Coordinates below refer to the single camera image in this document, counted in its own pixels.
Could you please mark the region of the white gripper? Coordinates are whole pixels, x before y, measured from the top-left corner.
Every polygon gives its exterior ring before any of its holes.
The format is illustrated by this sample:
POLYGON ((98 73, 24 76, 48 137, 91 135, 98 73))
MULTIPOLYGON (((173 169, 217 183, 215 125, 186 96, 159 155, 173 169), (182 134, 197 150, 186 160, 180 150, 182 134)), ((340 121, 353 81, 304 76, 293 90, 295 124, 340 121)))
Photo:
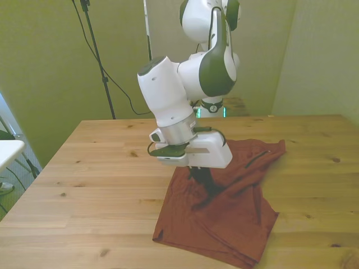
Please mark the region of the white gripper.
POLYGON ((218 131, 198 133, 186 146, 185 152, 188 156, 190 176, 196 182, 201 180, 208 194, 213 195, 215 183, 209 168, 224 169, 233 157, 223 135, 218 131))

